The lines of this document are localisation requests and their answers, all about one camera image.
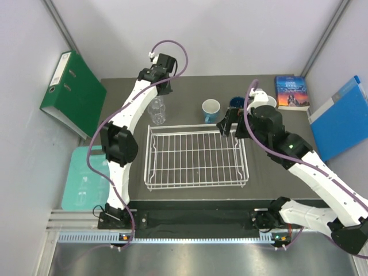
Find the orange patterned mug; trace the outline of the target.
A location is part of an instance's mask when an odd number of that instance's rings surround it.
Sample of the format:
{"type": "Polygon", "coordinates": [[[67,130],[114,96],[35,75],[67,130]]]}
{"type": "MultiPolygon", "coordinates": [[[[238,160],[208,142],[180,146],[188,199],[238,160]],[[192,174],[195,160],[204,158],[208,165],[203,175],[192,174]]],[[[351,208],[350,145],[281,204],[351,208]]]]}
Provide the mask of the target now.
{"type": "Polygon", "coordinates": [[[277,101],[276,101],[276,99],[273,98],[273,97],[271,97],[271,96],[269,96],[269,95],[267,97],[268,97],[267,105],[276,108],[277,107],[277,101]]]}

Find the dark blue mug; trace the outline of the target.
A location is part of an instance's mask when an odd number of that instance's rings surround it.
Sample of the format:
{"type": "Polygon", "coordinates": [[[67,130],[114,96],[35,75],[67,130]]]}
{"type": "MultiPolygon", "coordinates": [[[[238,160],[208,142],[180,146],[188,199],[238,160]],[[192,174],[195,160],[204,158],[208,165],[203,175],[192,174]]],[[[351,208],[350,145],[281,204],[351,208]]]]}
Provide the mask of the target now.
{"type": "Polygon", "coordinates": [[[230,108],[238,108],[238,109],[242,109],[244,107],[244,97],[233,97],[230,102],[229,102],[229,107],[230,108]]]}

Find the clear glass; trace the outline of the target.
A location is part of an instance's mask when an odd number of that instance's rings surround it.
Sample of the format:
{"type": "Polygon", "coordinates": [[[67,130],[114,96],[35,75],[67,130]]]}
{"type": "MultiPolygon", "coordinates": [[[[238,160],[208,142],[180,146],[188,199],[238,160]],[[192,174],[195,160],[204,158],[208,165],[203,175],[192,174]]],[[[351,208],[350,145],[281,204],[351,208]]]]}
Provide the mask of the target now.
{"type": "Polygon", "coordinates": [[[162,125],[166,121],[166,110],[165,108],[148,108],[148,113],[151,120],[156,125],[162,125]]]}
{"type": "Polygon", "coordinates": [[[156,115],[156,114],[164,114],[165,113],[165,104],[163,96],[157,96],[155,97],[148,106],[148,112],[150,115],[156,115]]]}

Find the light blue mug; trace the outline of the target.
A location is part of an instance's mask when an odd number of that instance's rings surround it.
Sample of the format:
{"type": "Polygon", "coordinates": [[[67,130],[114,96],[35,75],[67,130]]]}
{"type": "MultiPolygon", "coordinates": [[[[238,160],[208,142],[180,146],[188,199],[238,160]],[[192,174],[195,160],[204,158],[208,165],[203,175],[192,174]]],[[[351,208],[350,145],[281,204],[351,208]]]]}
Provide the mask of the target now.
{"type": "Polygon", "coordinates": [[[204,122],[206,124],[213,124],[216,122],[221,105],[215,99],[207,99],[202,103],[202,111],[204,114],[204,122]]]}

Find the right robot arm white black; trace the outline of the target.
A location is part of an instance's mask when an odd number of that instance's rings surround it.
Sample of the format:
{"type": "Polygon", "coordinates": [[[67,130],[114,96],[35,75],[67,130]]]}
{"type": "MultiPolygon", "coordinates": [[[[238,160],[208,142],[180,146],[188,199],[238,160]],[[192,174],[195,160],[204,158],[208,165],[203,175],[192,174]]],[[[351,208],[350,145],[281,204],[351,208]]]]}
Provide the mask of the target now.
{"type": "Polygon", "coordinates": [[[263,105],[249,112],[230,107],[216,126],[227,137],[232,124],[237,125],[236,138],[252,139],[272,161],[302,180],[327,204],[315,208],[279,197],[262,213],[266,221],[255,221],[254,225],[273,229],[297,224],[328,236],[345,252],[358,255],[367,244],[367,200],[334,174],[301,136],[286,131],[282,114],[274,107],[263,105]]]}

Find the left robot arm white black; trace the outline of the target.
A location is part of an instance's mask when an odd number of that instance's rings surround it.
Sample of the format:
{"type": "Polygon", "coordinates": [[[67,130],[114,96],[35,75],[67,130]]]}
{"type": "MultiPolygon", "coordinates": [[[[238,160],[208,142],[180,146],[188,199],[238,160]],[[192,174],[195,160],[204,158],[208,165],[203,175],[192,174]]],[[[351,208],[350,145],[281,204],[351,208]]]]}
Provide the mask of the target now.
{"type": "Polygon", "coordinates": [[[172,92],[170,82],[154,85],[152,83],[167,79],[176,73],[177,60],[174,57],[158,54],[152,58],[152,66],[139,72],[135,86],[124,102],[127,107],[109,120],[100,131],[102,150],[109,167],[109,178],[115,187],[109,192],[101,220],[118,228],[127,227],[130,214],[124,207],[129,203],[129,171],[136,158],[139,146],[133,137],[134,129],[149,103],[158,95],[172,92]]]}

